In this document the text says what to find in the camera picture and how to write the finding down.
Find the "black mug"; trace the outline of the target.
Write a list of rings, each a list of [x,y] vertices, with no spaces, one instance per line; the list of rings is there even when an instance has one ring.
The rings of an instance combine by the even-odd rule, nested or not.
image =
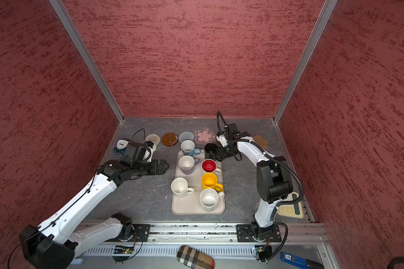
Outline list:
[[[218,145],[216,143],[208,143],[204,147],[204,157],[205,160],[211,159],[214,161],[218,160]]]

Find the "grey round coaster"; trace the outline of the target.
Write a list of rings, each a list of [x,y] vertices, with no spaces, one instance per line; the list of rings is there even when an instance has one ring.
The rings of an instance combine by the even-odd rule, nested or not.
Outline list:
[[[180,143],[183,143],[183,142],[185,142],[185,141],[194,141],[194,134],[192,133],[192,132],[189,132],[189,131],[186,131],[186,132],[183,132],[183,133],[181,133],[180,135],[179,135],[179,137],[178,137],[178,141],[180,142]]]

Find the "white patterned round coaster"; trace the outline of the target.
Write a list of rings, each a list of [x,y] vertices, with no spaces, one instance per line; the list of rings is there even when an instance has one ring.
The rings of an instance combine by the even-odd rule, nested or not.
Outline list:
[[[157,134],[149,134],[149,135],[147,135],[145,140],[154,143],[156,146],[159,145],[161,142],[161,138]]]

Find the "beige serving tray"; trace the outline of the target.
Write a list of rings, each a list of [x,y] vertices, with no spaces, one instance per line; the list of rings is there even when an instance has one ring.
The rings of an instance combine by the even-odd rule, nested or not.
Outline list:
[[[195,163],[195,165],[190,169],[191,174],[186,172],[185,169],[180,167],[180,159],[184,157],[184,153],[179,151],[177,154],[177,162],[176,162],[176,171],[175,178],[184,178],[188,183],[189,188],[194,189],[194,193],[190,193],[185,197],[179,198],[175,194],[172,198],[172,212],[175,215],[204,215],[204,214],[222,214],[225,210],[225,201],[224,197],[219,199],[218,204],[215,209],[211,212],[204,210],[200,203],[200,194],[203,191],[203,185],[201,182],[202,176],[205,174],[205,171],[202,168],[202,162],[205,160],[204,158],[204,150],[201,150],[201,154],[193,157],[193,159],[199,160]]]

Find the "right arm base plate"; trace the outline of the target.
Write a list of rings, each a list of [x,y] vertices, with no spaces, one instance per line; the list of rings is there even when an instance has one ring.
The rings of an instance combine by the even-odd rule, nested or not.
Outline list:
[[[282,241],[278,225],[260,228],[256,222],[236,225],[238,242],[279,243]]]

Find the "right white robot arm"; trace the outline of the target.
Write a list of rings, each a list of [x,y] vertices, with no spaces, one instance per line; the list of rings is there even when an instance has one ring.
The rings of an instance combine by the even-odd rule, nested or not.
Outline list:
[[[260,203],[254,220],[257,231],[265,231],[274,225],[274,219],[281,206],[298,204],[303,199],[303,185],[298,176],[287,165],[285,158],[275,156],[258,145],[251,137],[240,139],[218,135],[221,144],[217,159],[243,154],[256,167],[257,190]]]

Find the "red interior mug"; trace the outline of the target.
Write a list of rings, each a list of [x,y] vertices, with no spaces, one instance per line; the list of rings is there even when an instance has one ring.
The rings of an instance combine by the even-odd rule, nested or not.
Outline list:
[[[212,159],[205,159],[202,162],[202,170],[205,173],[217,173],[217,174],[222,173],[222,169],[219,168],[216,161],[214,161]]]

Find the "cork coaster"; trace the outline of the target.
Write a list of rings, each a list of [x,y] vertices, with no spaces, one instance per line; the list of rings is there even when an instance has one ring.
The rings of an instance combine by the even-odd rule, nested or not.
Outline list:
[[[261,135],[256,135],[253,136],[253,140],[260,146],[262,147],[264,150],[268,150],[269,148],[269,142],[267,139],[265,139],[263,136]]]

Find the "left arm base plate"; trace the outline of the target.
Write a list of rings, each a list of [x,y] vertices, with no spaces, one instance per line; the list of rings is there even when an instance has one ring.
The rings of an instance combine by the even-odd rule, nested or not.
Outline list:
[[[130,224],[123,225],[118,240],[121,242],[136,242],[138,239],[142,242],[148,240],[150,224]]]

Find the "dark glossy brown coaster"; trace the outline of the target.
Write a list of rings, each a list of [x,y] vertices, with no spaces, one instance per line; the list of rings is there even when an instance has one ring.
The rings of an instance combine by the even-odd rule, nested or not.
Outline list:
[[[168,147],[174,146],[175,144],[178,143],[178,135],[176,133],[173,133],[173,132],[166,133],[162,137],[162,143],[165,146],[168,146]]]

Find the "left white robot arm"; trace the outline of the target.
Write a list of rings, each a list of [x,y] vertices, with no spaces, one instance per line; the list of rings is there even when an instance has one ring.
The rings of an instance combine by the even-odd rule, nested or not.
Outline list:
[[[137,241],[132,220],[120,213],[91,228],[76,232],[85,217],[110,193],[128,180],[163,175],[169,169],[165,160],[110,160],[65,206],[38,226],[28,225],[19,235],[24,258],[37,269],[65,269],[86,250],[110,239]]]

